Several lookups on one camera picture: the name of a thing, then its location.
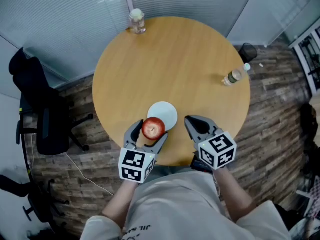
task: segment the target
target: wooden floor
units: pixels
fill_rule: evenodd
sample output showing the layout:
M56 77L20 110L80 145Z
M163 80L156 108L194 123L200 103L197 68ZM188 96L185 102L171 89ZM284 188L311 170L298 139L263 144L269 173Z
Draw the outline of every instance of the wooden floor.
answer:
M240 133L236 161L230 169L240 184L260 203L273 200L290 208L294 205L300 169L304 165L301 105L310 99L304 72L295 54L281 40L268 48L258 47L258 58L252 61L251 102ZM121 182L118 176L120 148L101 126L92 96L93 77L87 77L65 87L61 95L75 106L71 115L80 119L88 113L94 119L76 127L73 133L90 151L82 152L70 143L68 154L86 177L114 193ZM26 125L37 119L26 118ZM69 200L70 205L58 205L67 222L66 228L75 235L82 233L87 219L98 215L111 196L85 180L65 154L38 154L36 138L26 135L27 153L34 165L32 175L37 181L55 180L54 195Z

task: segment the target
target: person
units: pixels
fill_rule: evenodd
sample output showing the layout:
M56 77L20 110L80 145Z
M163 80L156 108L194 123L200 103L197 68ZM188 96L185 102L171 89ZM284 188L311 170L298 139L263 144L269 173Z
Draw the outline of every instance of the person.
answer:
M159 177L165 169L167 176ZM257 206L229 170L212 174L155 166L148 182L125 180L101 216L90 218L81 240L289 240L271 201Z

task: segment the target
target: office chair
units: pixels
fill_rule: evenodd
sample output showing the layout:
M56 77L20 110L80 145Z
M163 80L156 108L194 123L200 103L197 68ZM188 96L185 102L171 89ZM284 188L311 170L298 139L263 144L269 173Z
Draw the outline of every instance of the office chair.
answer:
M44 184L41 182L39 185L34 182L29 182L26 184L19 184L12 179L9 179L6 176L0 175L0 189L6 192L9 192L18 197L24 198L28 195L28 200L31 205L31 208L26 209L23 207L25 215L28 220L31 222L29 216L30 213L34 212L38 219L42 223L48 223L53 220L53 214L51 208L60 216L64 217L65 214L59 212L55 203L69 205L69 201L60 201L54 199L51 195L51 184L54 184L55 181L51 179L48 182L47 191L44 190Z
M72 128L93 119L93 114L78 121L69 117L73 104L67 103L57 90L49 86L38 58L27 59L21 48L11 59L9 72L26 101L38 114L37 129L24 128L23 122L18 122L17 144L20 144L20 135L36 134L37 149L42 155L53 156L67 152L69 137L83 151L89 150L89 146L82 146L73 135Z

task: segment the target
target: table top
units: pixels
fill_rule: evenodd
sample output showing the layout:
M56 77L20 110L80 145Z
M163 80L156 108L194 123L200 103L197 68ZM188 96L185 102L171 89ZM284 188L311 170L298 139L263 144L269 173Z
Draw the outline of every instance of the table top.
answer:
M250 105L249 77L233 86L222 83L243 62L213 28L180 17L157 17L145 24L144 34L126 30L104 50L93 78L94 107L110 138L123 147L127 129L145 120L154 103L173 104L178 121L168 132L157 164L189 165L195 149L185 116L211 118L236 137ZM139 147L151 143L140 134Z

